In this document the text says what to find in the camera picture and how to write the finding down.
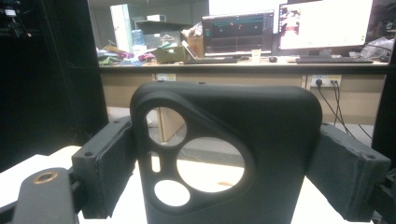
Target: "white table surface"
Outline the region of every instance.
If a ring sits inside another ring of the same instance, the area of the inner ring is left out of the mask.
[[[21,182],[29,175],[50,167],[70,168],[72,165],[70,158],[78,149],[79,147],[65,147],[50,156],[35,155],[1,173],[0,207],[18,200]],[[84,219],[82,213],[79,213],[78,219],[82,224],[146,224],[146,211],[138,166],[136,165],[134,175],[131,176],[122,193],[112,218],[89,220]],[[306,178],[291,223],[344,224],[350,222],[344,221],[320,191]]]

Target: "desk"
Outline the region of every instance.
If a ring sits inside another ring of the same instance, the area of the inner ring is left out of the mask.
[[[310,88],[312,75],[343,75],[341,107],[347,123],[373,125],[378,108],[384,77],[395,66],[373,64],[296,64],[292,57],[279,57],[278,63],[241,61],[231,64],[155,64],[141,67],[102,67],[101,76],[106,105],[129,107],[134,91],[142,84],[155,81],[155,74],[176,74],[177,81],[230,83],[248,85],[299,86],[312,91],[319,99],[324,121],[333,121],[332,111]],[[323,89],[331,105],[335,105],[333,89]]]
[[[0,174],[2,190],[0,191],[0,207],[18,199],[19,185],[22,180],[40,170],[50,167],[69,168],[70,157],[79,147],[65,147],[50,156],[35,155],[13,168]],[[144,198],[142,193],[138,166],[134,170],[125,191],[122,193],[116,206],[113,218],[86,220],[78,214],[80,223],[136,223],[146,224]],[[306,178],[303,183],[300,197],[297,202],[292,224],[321,223],[321,224],[347,224],[338,213],[327,203],[326,198]]]

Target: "black keyboard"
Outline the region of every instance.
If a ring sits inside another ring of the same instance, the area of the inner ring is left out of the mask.
[[[207,63],[237,63],[235,58],[225,58],[225,59],[200,59],[186,61],[184,64],[207,64]]]
[[[296,59],[296,63],[373,63],[365,58],[331,58],[331,57],[303,57]]]

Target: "plastic bag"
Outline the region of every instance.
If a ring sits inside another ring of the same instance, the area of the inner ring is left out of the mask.
[[[363,58],[379,58],[381,56],[387,56],[392,51],[394,39],[386,39],[385,37],[373,40],[366,45],[361,51],[361,57]]]

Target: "monitor screen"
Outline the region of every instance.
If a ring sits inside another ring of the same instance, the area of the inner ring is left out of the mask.
[[[205,56],[271,53],[274,11],[202,17]]]
[[[279,6],[279,49],[363,45],[373,0],[332,0]]]

